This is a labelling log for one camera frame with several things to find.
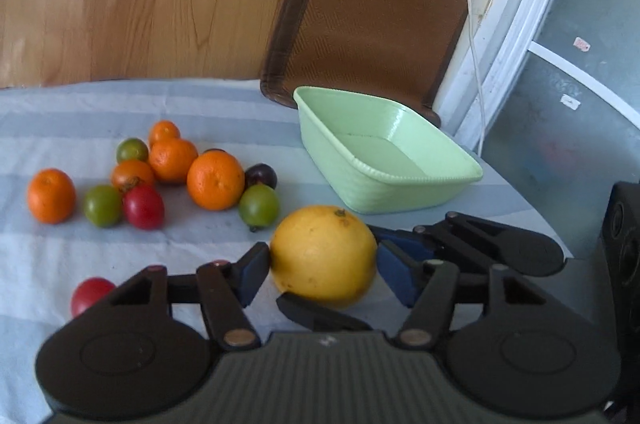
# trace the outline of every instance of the green tomato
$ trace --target green tomato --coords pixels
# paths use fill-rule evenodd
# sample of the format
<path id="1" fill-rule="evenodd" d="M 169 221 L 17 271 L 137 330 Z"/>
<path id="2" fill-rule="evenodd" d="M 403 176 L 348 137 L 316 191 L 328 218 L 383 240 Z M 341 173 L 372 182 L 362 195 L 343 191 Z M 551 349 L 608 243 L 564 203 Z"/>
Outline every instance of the green tomato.
<path id="1" fill-rule="evenodd" d="M 98 227 L 112 227 L 122 216 L 122 197 L 113 185 L 96 185 L 84 195 L 84 215 Z"/>
<path id="2" fill-rule="evenodd" d="M 268 185 L 249 187 L 238 204 L 240 218 L 252 232 L 270 226 L 280 214 L 280 202 L 276 192 Z"/>
<path id="3" fill-rule="evenodd" d="M 140 139 L 127 139 L 120 143 L 116 150 L 116 160 L 118 163 L 125 160 L 142 160 L 146 162 L 149 158 L 149 149 Z"/>

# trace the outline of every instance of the white door frame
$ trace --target white door frame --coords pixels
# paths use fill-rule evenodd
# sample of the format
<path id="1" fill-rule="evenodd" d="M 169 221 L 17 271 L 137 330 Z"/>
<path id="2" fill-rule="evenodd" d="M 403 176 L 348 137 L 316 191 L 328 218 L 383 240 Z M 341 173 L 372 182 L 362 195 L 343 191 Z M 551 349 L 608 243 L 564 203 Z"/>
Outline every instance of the white door frame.
<path id="1" fill-rule="evenodd" d="M 549 0 L 492 0 L 474 37 L 480 59 L 482 90 L 489 125 L 506 100 Z M 478 90 L 467 53 L 454 85 L 438 94 L 434 110 L 444 131 L 474 148 L 481 132 Z"/>

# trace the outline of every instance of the frosted glass panel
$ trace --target frosted glass panel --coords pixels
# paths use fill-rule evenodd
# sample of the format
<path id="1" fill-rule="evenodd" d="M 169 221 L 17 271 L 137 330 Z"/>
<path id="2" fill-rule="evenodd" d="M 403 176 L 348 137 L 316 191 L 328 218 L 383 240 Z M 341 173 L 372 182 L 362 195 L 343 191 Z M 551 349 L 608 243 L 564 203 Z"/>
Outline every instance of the frosted glass panel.
<path id="1" fill-rule="evenodd" d="M 640 111 L 640 0 L 552 0 L 536 42 Z M 587 41 L 587 52 L 574 46 Z"/>
<path id="2" fill-rule="evenodd" d="M 580 101 L 577 110 L 563 95 Z M 482 154 L 576 257 L 592 252 L 616 181 L 640 179 L 640 131 L 589 89 L 529 54 Z"/>

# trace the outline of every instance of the green plastic basket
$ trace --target green plastic basket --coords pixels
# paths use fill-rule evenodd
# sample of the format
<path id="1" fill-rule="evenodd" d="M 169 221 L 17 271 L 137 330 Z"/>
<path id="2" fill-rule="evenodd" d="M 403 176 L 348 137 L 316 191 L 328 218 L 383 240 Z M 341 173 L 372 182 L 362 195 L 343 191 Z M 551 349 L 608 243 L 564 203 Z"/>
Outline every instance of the green plastic basket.
<path id="1" fill-rule="evenodd" d="M 311 86 L 293 97 L 306 150 L 357 213 L 439 205 L 482 178 L 473 157 L 398 102 Z"/>

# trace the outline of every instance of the tangerine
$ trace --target tangerine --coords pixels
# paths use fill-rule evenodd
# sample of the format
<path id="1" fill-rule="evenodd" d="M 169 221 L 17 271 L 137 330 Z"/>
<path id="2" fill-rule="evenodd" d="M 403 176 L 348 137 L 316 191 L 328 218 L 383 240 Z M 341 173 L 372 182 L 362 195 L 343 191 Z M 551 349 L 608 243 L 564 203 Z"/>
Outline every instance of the tangerine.
<path id="1" fill-rule="evenodd" d="M 146 162 L 125 160 L 111 171 L 111 185 L 120 192 L 128 191 L 140 182 L 148 185 L 156 182 L 154 170 Z"/>
<path id="2" fill-rule="evenodd" d="M 59 169 L 43 169 L 29 183 L 27 206 L 41 223 L 65 221 L 76 207 L 74 183 Z"/>
<path id="3" fill-rule="evenodd" d="M 180 130 L 170 120 L 161 120 L 156 122 L 149 130 L 149 148 L 152 148 L 156 142 L 167 139 L 179 139 Z"/>
<path id="4" fill-rule="evenodd" d="M 187 190 L 203 209 L 228 209 L 244 193 L 244 169 L 235 156 L 224 151 L 203 153 L 189 169 Z"/>
<path id="5" fill-rule="evenodd" d="M 165 139 L 151 147 L 149 165 L 159 182 L 185 184 L 189 168 L 196 158 L 198 150 L 193 143 L 185 139 Z"/>

